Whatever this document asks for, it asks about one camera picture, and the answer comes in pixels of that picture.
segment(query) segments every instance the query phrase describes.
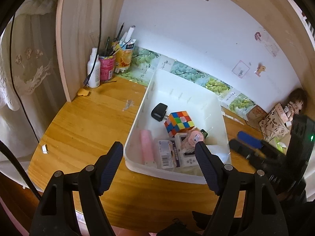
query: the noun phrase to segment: black cable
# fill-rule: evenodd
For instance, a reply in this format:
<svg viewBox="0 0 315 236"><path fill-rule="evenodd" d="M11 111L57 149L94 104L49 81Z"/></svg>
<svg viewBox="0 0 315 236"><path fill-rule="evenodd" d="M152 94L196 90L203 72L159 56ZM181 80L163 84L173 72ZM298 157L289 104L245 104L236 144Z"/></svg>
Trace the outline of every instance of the black cable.
<svg viewBox="0 0 315 236"><path fill-rule="evenodd" d="M36 140L37 140L37 142L39 143L39 139L37 138L37 135L36 135L35 130L34 130L33 126L32 126L32 123L31 123L31 121L29 120L29 117L27 116L27 113L26 113L26 110L25 110L24 105L23 105L23 103L22 103L22 100L21 100L20 96L18 95L18 92L16 91L16 88L15 88L15 85L14 85L13 74L12 74L12 57L11 57L11 56L12 56L12 32L13 32L14 19L15 19L15 13L14 13L14 15L13 15L12 23L11 23L10 45L9 45L9 62L10 62L10 75L11 75L12 87L13 87L13 90L14 90L15 94L17 95L17 97L18 97L20 103L21 103L21 107L23 108L23 111L24 111L24 114L25 114L25 116L26 116L26 119L27 119L29 125L30 125L31 128L32 128L32 131L33 131L33 133L34 133L34 135L35 135L35 137L36 137Z"/></svg>
<svg viewBox="0 0 315 236"><path fill-rule="evenodd" d="M93 73L93 70L94 70L94 67L95 67L95 63L96 63L96 60L97 60L97 55L99 54L101 36L102 36L102 0L100 0L100 36L99 36L99 43L97 45L97 53L96 53L96 56L95 56L95 60L94 60L94 64L93 64L92 70L91 70L91 72L88 74L88 76L85 78L85 80L83 82L84 87L87 85L87 83L90 80L91 75Z"/></svg>
<svg viewBox="0 0 315 236"><path fill-rule="evenodd" d="M0 140L0 152L4 154L5 157L12 163L12 165L16 168L18 173L21 175L21 177L24 179L26 182L27 186L31 189L31 191L35 194L35 196L40 200L41 195L37 191L36 187L33 185L32 181L26 174L24 168L22 165L19 163L19 161L16 159L16 157L12 154L12 152L7 148L7 146L2 143Z"/></svg>

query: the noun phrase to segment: pink can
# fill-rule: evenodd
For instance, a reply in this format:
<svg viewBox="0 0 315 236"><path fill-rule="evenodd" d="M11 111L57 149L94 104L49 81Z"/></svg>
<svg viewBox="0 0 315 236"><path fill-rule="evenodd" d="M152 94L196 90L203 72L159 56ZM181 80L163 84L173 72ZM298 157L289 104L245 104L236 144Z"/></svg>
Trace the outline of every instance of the pink can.
<svg viewBox="0 0 315 236"><path fill-rule="evenodd" d="M114 56L99 56L100 60L100 80L102 82L109 81L113 78L115 67Z"/></svg>

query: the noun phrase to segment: white wall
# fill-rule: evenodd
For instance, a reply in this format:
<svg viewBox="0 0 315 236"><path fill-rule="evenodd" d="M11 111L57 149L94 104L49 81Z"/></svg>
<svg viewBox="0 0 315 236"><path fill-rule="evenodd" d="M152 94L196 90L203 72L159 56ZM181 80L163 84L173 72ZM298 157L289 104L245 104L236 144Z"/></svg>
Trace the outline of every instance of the white wall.
<svg viewBox="0 0 315 236"><path fill-rule="evenodd" d="M274 57L267 50L275 41L256 41L262 26L230 0L125 0L118 29L123 22L124 31L136 26L137 46L221 79L266 111L300 86L283 51ZM232 73L240 60L250 67L243 79ZM259 62L266 66L261 77L254 73Z"/></svg>

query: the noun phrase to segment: wooden desk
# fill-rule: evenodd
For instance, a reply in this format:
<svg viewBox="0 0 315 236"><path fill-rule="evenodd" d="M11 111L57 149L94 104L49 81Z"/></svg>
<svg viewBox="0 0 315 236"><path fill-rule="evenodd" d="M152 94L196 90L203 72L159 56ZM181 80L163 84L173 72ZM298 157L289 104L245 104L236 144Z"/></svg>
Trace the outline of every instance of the wooden desk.
<svg viewBox="0 0 315 236"><path fill-rule="evenodd" d="M78 172L107 153L114 141L125 143L140 106L145 87L116 77L117 82L92 89L88 97L66 103L49 125L31 160L28 173L42 189L56 170ZM124 110L127 100L133 106ZM228 138L243 130L253 136L261 133L224 118ZM41 146L47 144L49 154ZM253 173L247 160L232 152L232 164L239 171ZM158 232L179 218L189 229L198 230L192 210L211 214L218 197L207 185L180 183L150 177L127 169L124 159L109 189L100 198L111 225L147 232ZM240 195L236 215L240 215L244 194ZM78 192L76 210L82 211Z"/></svg>

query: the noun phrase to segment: blue gripper pad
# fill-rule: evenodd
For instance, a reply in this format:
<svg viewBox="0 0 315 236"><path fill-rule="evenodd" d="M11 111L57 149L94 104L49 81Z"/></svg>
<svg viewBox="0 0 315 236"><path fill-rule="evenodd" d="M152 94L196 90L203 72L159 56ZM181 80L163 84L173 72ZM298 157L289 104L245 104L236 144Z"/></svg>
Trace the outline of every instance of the blue gripper pad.
<svg viewBox="0 0 315 236"><path fill-rule="evenodd" d="M109 189L114 179L118 166L123 156L123 146L120 142L115 142L106 154L109 160L101 174L99 193L103 193Z"/></svg>
<svg viewBox="0 0 315 236"><path fill-rule="evenodd" d="M237 133L237 138L253 148L256 149L262 148L262 143L259 139L254 138L253 136L245 133L244 131L240 131L239 133Z"/></svg>
<svg viewBox="0 0 315 236"><path fill-rule="evenodd" d="M195 146L195 156L210 190L216 195L223 191L223 163L217 155L211 154L204 142Z"/></svg>

